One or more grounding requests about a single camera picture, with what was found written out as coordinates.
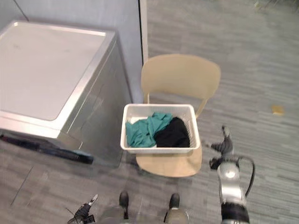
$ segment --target gray carpet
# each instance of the gray carpet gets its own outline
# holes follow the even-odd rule
[[[282,3],[256,11],[251,0],[148,0],[150,56],[194,54],[218,63],[221,84],[199,117],[202,139],[231,128],[235,150],[256,162],[248,197],[251,223],[299,223],[299,15]],[[274,116],[271,105],[285,115]],[[162,220],[171,193],[191,223],[220,223],[218,178],[203,148],[201,171],[188,178],[140,173],[124,154],[118,169],[88,166],[0,142],[1,223],[66,223],[94,194],[99,218],[126,189],[131,217]],[[247,187],[249,164],[241,164]]]

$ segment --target gray wall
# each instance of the gray wall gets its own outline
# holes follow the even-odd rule
[[[117,30],[134,102],[142,102],[138,0],[17,0],[29,21]],[[13,0],[0,0],[0,28],[25,19]]]

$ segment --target black cloth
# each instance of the black cloth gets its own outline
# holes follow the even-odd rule
[[[165,129],[154,135],[157,147],[190,147],[189,135],[184,122],[173,118]]]

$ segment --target white plastic basket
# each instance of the white plastic basket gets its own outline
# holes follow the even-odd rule
[[[135,123],[140,119],[152,116],[154,112],[171,113],[173,117],[181,118],[187,128],[190,147],[149,147],[134,148],[127,144],[126,122]],[[200,147],[197,122],[194,108],[184,104],[128,104],[124,108],[121,127],[121,148],[130,153],[136,154],[167,154],[167,153],[187,153]]]

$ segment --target wooden chair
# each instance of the wooden chair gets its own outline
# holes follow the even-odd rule
[[[221,71],[217,64],[198,56],[160,55],[149,59],[142,68],[141,86],[144,103],[150,103],[151,92],[189,96],[201,100],[200,115],[208,99],[218,88]],[[201,147],[187,154],[137,154],[139,167],[168,177],[196,174],[202,161]]]

